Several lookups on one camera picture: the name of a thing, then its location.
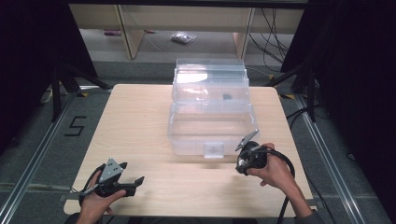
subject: wire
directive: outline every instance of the wire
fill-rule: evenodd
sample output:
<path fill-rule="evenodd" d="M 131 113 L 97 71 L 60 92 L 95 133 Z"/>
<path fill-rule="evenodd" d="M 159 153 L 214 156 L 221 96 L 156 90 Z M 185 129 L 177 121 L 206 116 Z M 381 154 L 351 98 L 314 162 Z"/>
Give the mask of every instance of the wire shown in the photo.
<path fill-rule="evenodd" d="M 296 121 L 297 118 L 300 117 L 300 115 L 302 115 L 304 112 L 305 112 L 305 111 L 300 111 L 300 112 L 296 115 L 296 117 L 294 117 L 294 119 L 291 121 L 290 129 L 293 128 L 294 121 Z"/>
<path fill-rule="evenodd" d="M 274 36 L 274 39 L 276 40 L 276 43 L 277 43 L 277 46 L 275 46 L 275 45 L 273 45 L 273 46 L 279 49 L 279 53 L 280 53 L 282 59 L 284 59 L 283 56 L 284 56 L 284 55 L 286 56 L 285 51 L 289 50 L 289 48 L 287 48 L 285 45 L 283 45 L 283 44 L 279 41 L 279 39 L 277 38 L 277 31 L 276 31 L 276 8 L 273 8 L 272 11 L 273 11 L 273 22 L 272 22 L 272 25 L 271 25 L 270 22 L 268 21 L 267 17 L 265 16 L 264 10 L 263 10 L 263 8 L 262 8 L 262 15 L 264 16 L 265 21 L 267 22 L 267 25 L 268 25 L 268 27 L 270 28 L 270 34 L 269 34 L 269 36 L 268 36 L 267 43 L 270 42 L 270 37 L 271 37 L 271 35 L 273 35 L 273 36 Z"/>
<path fill-rule="evenodd" d="M 322 105 L 321 105 L 321 104 L 314 105 L 314 108 L 315 108 L 315 107 L 320 107 L 320 106 L 322 106 Z M 294 121 L 297 120 L 297 118 L 298 118 L 300 115 L 302 115 L 306 110 L 307 110 L 307 108 L 302 108 L 302 109 L 299 109 L 299 110 L 293 112 L 292 114 L 286 116 L 287 119 L 289 119 L 289 118 L 295 116 L 294 119 L 291 121 L 290 129 L 292 129 L 292 126 L 293 126 Z M 319 191 L 318 188 L 315 186 L 315 184 L 312 182 L 311 178 L 308 176 L 308 174 L 307 174 L 307 172 L 306 172 L 306 170 L 305 170 L 304 167 L 303 167 L 303 169 L 304 169 L 304 172 L 305 172 L 306 179 L 309 181 L 309 183 L 312 185 L 312 188 L 313 188 L 313 189 L 315 190 L 315 192 L 318 194 L 318 196 L 319 196 L 319 198 L 320 198 L 320 200 L 321 200 L 323 206 L 326 208 L 326 210 L 327 210 L 327 212 L 328 212 L 330 218 L 332 219 L 332 222 L 335 224 L 336 222 L 335 222 L 334 216 L 332 215 L 332 211 L 331 211 L 330 208 L 329 208 L 329 205 L 327 205 L 327 203 L 326 203 L 326 201 L 324 200 L 324 198 L 322 197 L 320 191 Z"/>
<path fill-rule="evenodd" d="M 293 176 L 293 178 L 295 177 L 294 166 L 293 166 L 293 164 L 291 163 L 291 161 L 289 160 L 289 158 L 287 158 L 287 157 L 286 157 L 285 155 L 283 155 L 282 153 L 280 153 L 280 152 L 274 150 L 273 148 L 272 148 L 272 150 L 267 150 L 267 149 L 263 149 L 262 147 L 260 147 L 259 149 L 254 150 L 254 151 L 251 151 L 251 150 L 241 151 L 241 153 L 239 153 L 238 157 L 236 158 L 236 167 L 239 167 L 239 160 L 241 159 L 241 157 L 242 157 L 244 154 L 247 154 L 247 153 L 249 153 L 249 152 L 252 153 L 251 156 L 257 155 L 257 154 L 259 154 L 259 153 L 268 153 L 268 154 L 273 154 L 273 155 L 278 156 L 281 160 L 283 160 L 283 161 L 289 166 L 291 175 Z M 280 209 L 280 214 L 279 214 L 279 217 L 278 217 L 278 219 L 277 219 L 277 223 L 276 223 L 276 224 L 282 223 L 282 221 L 283 221 L 283 216 L 285 215 L 285 211 L 286 211 L 286 207 L 288 206 L 288 203 L 289 203 L 289 199 L 288 199 L 288 197 L 285 197 L 285 200 L 283 201 L 282 208 Z"/>
<path fill-rule="evenodd" d="M 107 222 L 106 224 L 110 223 L 111 220 L 113 220 L 113 218 L 114 218 L 114 217 L 111 217 L 111 218 L 108 220 L 108 222 Z"/>
<path fill-rule="evenodd" d="M 270 75 L 267 75 L 264 72 L 262 72 L 262 71 L 260 71 L 259 69 L 256 69 L 256 68 L 246 67 L 246 69 L 256 71 L 256 72 L 258 72 L 260 74 L 263 74 L 265 76 L 268 76 L 268 77 L 270 76 Z"/>

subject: human hand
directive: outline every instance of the human hand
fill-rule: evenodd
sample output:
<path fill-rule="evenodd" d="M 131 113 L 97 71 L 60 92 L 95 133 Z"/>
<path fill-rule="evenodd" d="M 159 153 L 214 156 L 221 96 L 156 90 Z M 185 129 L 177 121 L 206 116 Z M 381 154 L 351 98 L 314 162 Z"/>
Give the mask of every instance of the human hand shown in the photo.
<path fill-rule="evenodd" d="M 91 180 L 89 188 L 95 185 L 100 174 L 101 171 L 96 172 Z M 82 201 L 81 212 L 79 214 L 77 224 L 96 223 L 104 212 L 112 215 L 113 211 L 111 210 L 110 205 L 116 200 L 122 198 L 125 194 L 126 191 L 122 189 L 105 198 L 100 197 L 95 192 L 85 196 L 84 201 Z"/>
<path fill-rule="evenodd" d="M 263 146 L 269 150 L 275 148 L 274 144 L 266 143 Z M 287 166 L 278 156 L 267 153 L 267 165 L 261 169 L 250 168 L 247 169 L 249 175 L 255 175 L 262 179 L 261 186 L 270 185 L 272 187 L 281 189 L 286 193 L 286 190 L 291 186 L 295 186 L 294 178 Z"/>
<path fill-rule="evenodd" d="M 263 145 L 269 150 L 275 148 L 272 143 Z M 247 173 L 261 178 L 261 186 L 268 184 L 282 190 L 290 200 L 294 213 L 298 218 L 308 217 L 312 214 L 312 210 L 306 203 L 305 197 L 294 180 L 287 164 L 278 156 L 267 153 L 267 165 L 261 169 L 247 169 Z"/>

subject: wooden table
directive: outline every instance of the wooden table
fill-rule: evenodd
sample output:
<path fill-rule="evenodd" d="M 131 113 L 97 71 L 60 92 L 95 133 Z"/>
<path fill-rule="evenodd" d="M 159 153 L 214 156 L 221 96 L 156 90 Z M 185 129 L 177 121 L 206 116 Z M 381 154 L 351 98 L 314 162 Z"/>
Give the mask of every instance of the wooden table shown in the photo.
<path fill-rule="evenodd" d="M 117 85 L 108 99 L 73 185 L 82 189 L 108 158 L 128 162 L 120 183 L 145 176 L 134 197 L 113 203 L 115 215 L 148 217 L 277 217 L 285 198 L 272 187 L 261 187 L 255 176 L 235 171 L 236 156 L 205 159 L 178 156 L 167 138 L 169 85 Z M 276 90 L 251 87 L 250 101 L 261 130 L 259 143 L 272 142 L 296 170 L 296 181 L 307 200 L 312 194 Z M 66 214 L 79 212 L 68 200 Z M 294 217 L 288 206 L 285 217 Z"/>

